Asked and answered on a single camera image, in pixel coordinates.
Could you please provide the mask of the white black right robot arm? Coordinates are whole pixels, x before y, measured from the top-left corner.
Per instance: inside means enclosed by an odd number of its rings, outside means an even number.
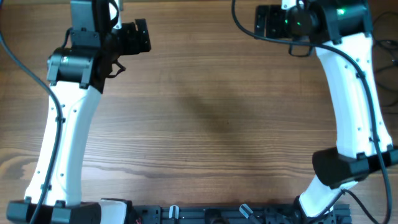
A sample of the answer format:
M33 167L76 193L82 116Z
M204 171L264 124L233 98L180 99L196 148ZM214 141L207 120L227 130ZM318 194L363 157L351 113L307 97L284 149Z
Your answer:
M320 60L336 120L336 144L314 153L315 176L296 203L311 223L333 214L336 201L369 174L397 164L381 113L372 66L373 25L367 1L283 1L256 8L255 39L306 46Z

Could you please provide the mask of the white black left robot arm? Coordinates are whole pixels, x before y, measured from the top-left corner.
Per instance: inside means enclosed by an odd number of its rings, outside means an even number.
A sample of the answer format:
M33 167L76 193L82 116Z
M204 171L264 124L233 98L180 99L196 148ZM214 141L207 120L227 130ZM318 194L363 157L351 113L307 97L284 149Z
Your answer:
M81 173L91 121L119 58L150 51L144 19L123 23L121 1L75 0L72 26L47 60L49 110L39 160L22 200L9 202L12 223L137 223L129 200L83 202Z

